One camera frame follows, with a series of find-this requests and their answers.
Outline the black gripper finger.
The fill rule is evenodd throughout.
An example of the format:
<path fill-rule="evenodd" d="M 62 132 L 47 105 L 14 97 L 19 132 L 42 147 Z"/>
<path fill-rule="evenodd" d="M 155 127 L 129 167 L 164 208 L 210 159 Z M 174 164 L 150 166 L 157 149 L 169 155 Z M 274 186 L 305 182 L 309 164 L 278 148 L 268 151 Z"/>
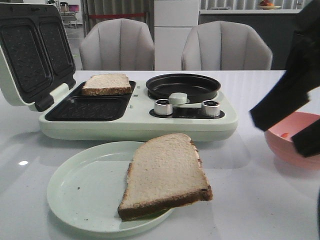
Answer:
<path fill-rule="evenodd" d="M 320 154 L 320 120 L 316 120 L 291 137 L 296 151 L 303 157 Z"/>

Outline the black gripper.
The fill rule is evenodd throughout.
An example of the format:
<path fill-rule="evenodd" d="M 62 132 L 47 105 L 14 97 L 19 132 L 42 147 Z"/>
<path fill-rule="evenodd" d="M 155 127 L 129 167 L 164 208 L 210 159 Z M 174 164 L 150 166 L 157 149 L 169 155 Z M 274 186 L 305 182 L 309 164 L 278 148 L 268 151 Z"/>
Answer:
<path fill-rule="evenodd" d="M 320 86 L 320 2 L 312 0 L 293 22 L 286 72 L 250 110 L 254 126 L 264 132 L 308 103 L 308 92 Z"/>

